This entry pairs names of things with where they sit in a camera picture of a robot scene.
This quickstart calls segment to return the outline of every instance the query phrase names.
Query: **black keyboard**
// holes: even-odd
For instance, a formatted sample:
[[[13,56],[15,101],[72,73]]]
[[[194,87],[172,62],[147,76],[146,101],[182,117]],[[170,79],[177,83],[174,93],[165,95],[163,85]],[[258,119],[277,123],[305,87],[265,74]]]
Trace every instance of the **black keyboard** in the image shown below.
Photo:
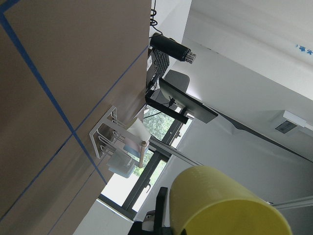
[[[170,59],[168,57],[168,54],[165,54],[164,52],[157,49],[154,49],[153,53],[156,57],[156,60],[154,62],[156,66],[156,71],[160,77],[163,77],[165,71],[170,65]]]

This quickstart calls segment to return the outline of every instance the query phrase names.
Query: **yellow cup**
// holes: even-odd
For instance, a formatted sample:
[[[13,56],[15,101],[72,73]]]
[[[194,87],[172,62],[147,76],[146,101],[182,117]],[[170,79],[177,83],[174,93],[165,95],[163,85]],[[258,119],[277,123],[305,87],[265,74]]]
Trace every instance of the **yellow cup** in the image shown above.
[[[282,214],[209,166],[183,171],[170,191],[174,235],[291,235]]]

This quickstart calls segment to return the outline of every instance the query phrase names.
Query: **wall-mounted device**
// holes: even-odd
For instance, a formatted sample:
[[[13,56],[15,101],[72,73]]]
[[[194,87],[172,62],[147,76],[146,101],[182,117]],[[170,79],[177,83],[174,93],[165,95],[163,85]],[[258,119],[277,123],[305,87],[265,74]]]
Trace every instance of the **wall-mounted device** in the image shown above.
[[[150,45],[179,61],[186,61],[192,64],[196,58],[196,54],[192,53],[191,49],[158,33],[153,35]]]
[[[307,135],[313,137],[313,125],[309,124],[306,120],[298,117],[291,112],[284,110],[273,121],[272,128],[275,130],[291,135],[297,131],[302,131]]]

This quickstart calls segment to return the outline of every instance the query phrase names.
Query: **computer monitor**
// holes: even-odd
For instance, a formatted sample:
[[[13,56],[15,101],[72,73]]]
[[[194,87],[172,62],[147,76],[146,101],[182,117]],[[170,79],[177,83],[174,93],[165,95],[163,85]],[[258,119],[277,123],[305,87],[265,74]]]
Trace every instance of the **computer monitor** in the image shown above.
[[[203,121],[204,123],[208,123],[218,116],[216,112],[204,106],[202,103],[182,92],[181,90],[177,89],[164,79],[159,79],[159,85],[165,98],[168,100],[173,98],[177,106],[185,109],[186,112],[190,113],[195,118]]]

